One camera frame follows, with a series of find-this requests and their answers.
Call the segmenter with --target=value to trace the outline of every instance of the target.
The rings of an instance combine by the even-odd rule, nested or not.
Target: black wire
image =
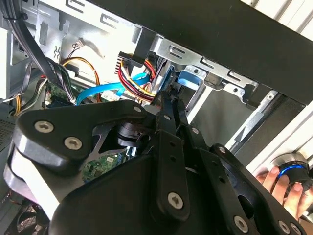
[[[34,62],[30,62],[28,64],[27,68],[26,68],[24,81],[23,81],[23,85],[22,85],[22,88],[21,88],[21,92],[20,92],[21,94],[25,93],[27,88],[28,88],[33,64],[34,64]]]
[[[58,81],[56,74],[53,72],[45,55],[40,50],[31,33],[28,31],[24,20],[22,20],[20,1],[0,0],[0,8],[5,18],[16,19],[8,20],[8,24],[12,28],[15,38],[28,56],[34,61],[34,63],[51,83],[60,87],[61,84]]]

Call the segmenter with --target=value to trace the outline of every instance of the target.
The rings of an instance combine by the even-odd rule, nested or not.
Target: metal bracket
[[[62,23],[55,20],[58,18],[59,12],[38,4],[35,41],[45,56],[53,59],[56,63],[60,60],[62,41],[69,29],[69,21],[66,20],[60,27]]]
[[[148,58],[148,54],[150,52],[151,45],[155,40],[156,33],[142,27],[141,34],[139,36],[139,40],[135,49],[135,52],[132,56],[131,63],[136,67],[142,67],[146,58]]]

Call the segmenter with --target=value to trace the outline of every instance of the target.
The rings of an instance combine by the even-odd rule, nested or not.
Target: green circuit board
[[[108,154],[86,163],[83,168],[83,181],[88,183],[112,170],[121,162],[122,157],[121,154]]]

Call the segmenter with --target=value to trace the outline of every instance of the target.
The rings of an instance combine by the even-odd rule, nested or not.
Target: finger
[[[288,197],[284,203],[284,208],[295,218],[297,217],[298,204],[302,194],[303,187],[300,183],[295,183],[292,189],[290,190]]]
[[[257,179],[261,184],[263,184],[263,182],[264,182],[264,180],[265,180],[265,178],[266,178],[267,175],[268,175],[268,172],[267,172],[267,173],[264,173],[264,174],[262,174],[262,175],[258,175],[258,176],[256,177],[256,179]]]
[[[271,192],[271,189],[273,188],[275,180],[278,176],[278,173],[279,173],[279,168],[275,166],[266,176],[263,182],[263,186],[266,188],[267,191]]]
[[[277,181],[274,190],[273,190],[273,197],[282,205],[284,202],[284,196],[289,184],[289,178],[287,175],[283,175]]]
[[[300,198],[297,216],[300,218],[312,203],[313,203],[313,188],[310,188],[308,191],[304,192]]]

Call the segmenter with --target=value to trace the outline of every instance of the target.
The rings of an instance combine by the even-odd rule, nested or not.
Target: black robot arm
[[[33,166],[36,178],[22,178],[52,219],[49,234],[306,234],[224,146],[207,147],[182,101],[160,92],[152,107],[126,100],[19,117],[8,165]],[[77,183],[100,149],[125,146],[135,158]]]

